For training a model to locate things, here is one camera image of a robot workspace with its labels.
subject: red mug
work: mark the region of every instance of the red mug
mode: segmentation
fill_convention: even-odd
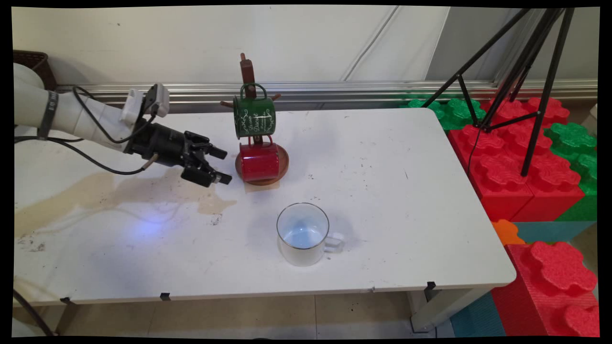
[[[278,178],[280,165],[278,163],[278,145],[272,142],[240,144],[240,165],[242,180],[245,182],[262,179]]]

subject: brown basket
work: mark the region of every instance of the brown basket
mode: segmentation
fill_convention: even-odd
[[[13,50],[13,62],[23,64],[35,71],[42,79],[46,90],[55,91],[57,88],[58,83],[49,66],[47,54],[38,51]]]

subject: tripod leg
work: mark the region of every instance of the tripod leg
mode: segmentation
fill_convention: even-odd
[[[495,97],[493,104],[491,104],[491,108],[489,108],[489,111],[487,111],[487,115],[482,120],[482,125],[484,125],[485,127],[490,125],[495,111],[497,111],[501,102],[508,95],[510,87],[512,87],[514,82],[519,77],[519,73],[521,72],[521,70],[524,69],[527,63],[527,59],[532,55],[534,47],[537,47],[541,40],[546,39],[543,33],[546,32],[546,28],[548,27],[548,25],[552,25],[552,23],[554,23],[553,20],[556,19],[556,15],[559,11],[561,11],[561,9],[546,9],[546,12],[544,12],[544,15],[540,19],[540,22],[535,27],[533,34],[527,41],[527,44],[523,48],[523,51],[519,55],[516,63],[514,63],[514,66],[510,70],[508,77],[504,80],[502,86],[499,88],[499,92]]]
[[[550,97],[550,91],[553,89],[554,76],[557,74],[557,68],[559,67],[559,60],[561,59],[561,53],[563,52],[563,45],[565,45],[565,39],[567,38],[567,32],[570,29],[570,23],[572,22],[573,8],[565,10],[563,16],[563,22],[561,23],[561,29],[559,30],[559,36],[557,37],[557,43],[554,46],[553,58],[550,61],[550,67],[548,68],[548,75],[546,76],[546,83],[544,84],[544,90],[542,91],[542,98],[540,99],[540,106],[538,108],[537,116],[535,117],[534,128],[531,131],[531,137],[529,139],[529,146],[527,147],[527,154],[523,162],[523,169],[521,175],[527,176],[529,172],[529,165],[531,164],[531,158],[534,155],[534,149],[536,148],[537,137],[540,134],[540,128],[542,127],[542,121],[544,121],[544,113],[548,105],[548,98]]]
[[[438,98],[450,85],[452,85],[457,80],[457,75],[463,74],[468,68],[470,68],[476,60],[478,60],[495,42],[497,42],[501,36],[503,36],[514,24],[516,24],[525,14],[529,12],[529,9],[521,9],[512,19],[504,25],[495,36],[491,37],[491,39],[482,47],[479,51],[476,52],[471,59],[469,59],[453,76],[440,87],[424,104],[421,106],[422,108],[428,107],[436,98]]]
[[[469,114],[472,116],[472,125],[476,126],[478,124],[478,118],[476,118],[476,112],[472,106],[472,100],[469,98],[468,89],[465,87],[465,82],[463,81],[461,74],[457,75],[457,78],[459,79],[459,85],[461,86],[461,91],[463,92],[465,102],[468,104]]]
[[[560,11],[559,14],[557,14],[557,16],[554,19],[553,23],[555,21],[557,21],[557,19],[561,15],[561,13],[563,13],[563,11]],[[548,37],[548,33],[550,33],[550,29],[552,29],[552,28],[553,28],[552,24],[547,28],[546,33],[544,34],[546,37]],[[520,79],[518,80],[517,85],[514,86],[514,90],[510,94],[510,102],[513,102],[517,98],[518,91],[521,90],[521,86],[525,82],[525,79],[527,79],[527,74],[529,73],[529,70],[531,69],[531,66],[533,65],[534,61],[536,60],[537,55],[540,53],[540,49],[542,49],[542,45],[544,45],[545,41],[546,41],[546,39],[542,40],[540,45],[533,52],[533,55],[529,58],[529,61],[527,62],[527,66],[525,67],[525,69],[523,69],[523,74],[521,75]]]

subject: foam puzzle block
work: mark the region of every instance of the foam puzzle block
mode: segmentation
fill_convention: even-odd
[[[480,108],[480,103],[473,99],[471,102],[476,118],[483,119],[487,113]],[[465,125],[472,124],[472,115],[469,112],[468,104],[463,99],[451,99],[446,104],[444,111],[446,114],[440,120],[440,124],[442,124],[445,132],[448,130],[460,130]]]
[[[525,122],[514,123],[508,125],[505,131],[498,133],[506,142],[506,149],[516,155],[515,159],[524,161],[525,155],[527,154],[527,147],[529,147],[529,140],[531,139],[531,132],[533,131],[533,125],[529,125]],[[550,152],[550,147],[553,144],[553,140],[544,136],[544,130],[540,129],[540,134],[535,142],[534,155],[544,155]]]
[[[511,222],[555,221],[584,197],[579,188],[580,175],[570,163],[557,155],[534,155],[527,186],[533,193],[511,219]]]
[[[523,107],[528,113],[533,113],[540,106],[540,98],[530,98],[523,103]],[[543,128],[549,128],[553,123],[567,124],[567,118],[570,116],[570,110],[561,106],[561,102],[554,98],[548,98],[546,112],[544,112],[544,120],[542,121]]]
[[[506,336],[491,293],[484,294],[451,316],[450,322],[457,338]]]
[[[480,104],[481,109],[485,110],[485,112],[489,111],[489,109],[491,108],[491,105],[493,104],[494,100],[495,99],[489,99],[488,102],[482,102]],[[524,109],[523,103],[521,103],[520,101],[515,100],[514,102],[510,102],[510,101],[508,101],[508,98],[504,98],[501,101],[501,104],[499,104],[498,111],[499,110],[504,110],[504,109],[507,110],[509,108],[523,108]]]
[[[425,103],[425,100],[414,99],[414,100],[409,101],[407,105],[400,105],[400,108],[420,108],[423,106],[424,103]],[[431,109],[436,114],[436,117],[438,118],[439,121],[446,114],[446,112],[444,111],[446,106],[441,105],[439,102],[435,100],[431,102],[431,104],[429,104],[427,108]]]
[[[555,221],[597,221],[597,158],[581,154],[570,168],[580,174],[584,197]]]
[[[477,135],[478,129],[472,125],[449,132],[450,145],[464,169]],[[507,156],[504,144],[494,132],[481,131],[468,174],[491,221],[511,219],[533,198],[527,178],[520,175],[520,163]]]
[[[491,295],[506,335],[599,336],[597,277],[577,249],[540,241],[505,248],[517,278]]]
[[[493,103],[493,99],[491,99],[488,103],[486,103],[486,105],[483,105],[483,109],[485,109],[485,111],[488,111],[489,108],[491,107],[492,103]],[[502,103],[500,104],[500,106],[498,107],[497,112],[493,116],[493,119],[491,120],[491,125],[500,124],[500,123],[509,121],[511,119],[515,119],[517,117],[524,116],[526,114],[529,114],[529,112],[527,110],[525,110],[525,108],[523,107],[523,104],[521,102],[519,102],[518,100],[515,100],[514,102],[509,102],[507,99],[504,99],[502,101]],[[529,127],[533,127],[534,120],[533,119],[526,119],[526,120],[521,121],[519,123],[520,124],[528,123]],[[515,125],[515,124],[511,124],[511,125],[508,125],[508,126],[505,126],[505,127],[497,128],[497,129],[495,129],[495,131],[498,134],[502,134],[510,126],[513,126],[513,125]]]
[[[468,167],[469,154],[474,149],[476,138],[478,138],[478,144],[472,155],[472,167],[485,155],[496,156],[504,153],[504,139],[499,137],[496,132],[485,133],[480,131],[480,136],[478,136],[478,131],[478,128],[467,124],[460,130],[449,132],[450,145],[455,150],[463,169]]]
[[[596,157],[597,139],[590,136],[585,127],[576,123],[567,125],[553,124],[544,130],[544,135],[553,140],[550,151],[555,155],[575,163],[580,154]]]
[[[548,221],[514,222],[514,225],[518,228],[518,237],[526,242],[557,242],[571,241],[593,223],[595,221]]]
[[[518,236],[518,227],[514,223],[508,220],[499,220],[491,224],[493,228],[495,228],[495,232],[499,236],[502,245],[525,243],[525,241]]]

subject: white wall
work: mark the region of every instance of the white wall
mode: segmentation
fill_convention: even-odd
[[[599,7],[577,7],[565,39],[555,79],[597,79],[599,71]],[[528,79],[545,79],[563,16],[550,30],[529,71]]]
[[[393,6],[12,8],[13,49],[59,84],[339,81]],[[423,80],[448,7],[402,6],[349,80]]]
[[[502,7],[451,7],[425,79],[448,80],[519,11]],[[521,32],[529,17],[527,14],[504,34],[463,73],[463,78],[493,80],[514,35]]]

